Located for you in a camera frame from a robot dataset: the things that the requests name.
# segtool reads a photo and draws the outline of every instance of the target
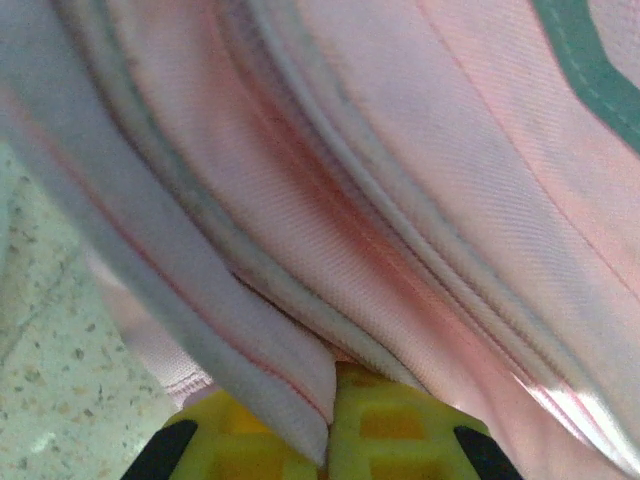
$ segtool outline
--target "speckled floor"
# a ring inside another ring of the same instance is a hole
[[[0,165],[0,478],[119,479],[174,407],[122,344],[75,230],[2,144]]]

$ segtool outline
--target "yellow plastic object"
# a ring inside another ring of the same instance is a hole
[[[218,392],[174,415],[123,480],[521,478],[479,420],[357,365],[337,373],[327,471]]]

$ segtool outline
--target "pink garment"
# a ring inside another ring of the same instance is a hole
[[[604,3],[638,86],[640,8]],[[640,478],[640,157],[530,3],[7,11],[2,128],[179,405],[214,378],[322,463],[346,354],[483,420],[525,478]]]

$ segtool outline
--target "black plastic part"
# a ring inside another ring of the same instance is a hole
[[[523,480],[493,438],[464,426],[453,432],[480,480]]]
[[[151,437],[121,480],[170,480],[198,424],[182,420]]]

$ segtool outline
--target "teal stripe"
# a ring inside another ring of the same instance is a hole
[[[578,98],[640,154],[640,91],[607,58],[587,0],[532,3]]]

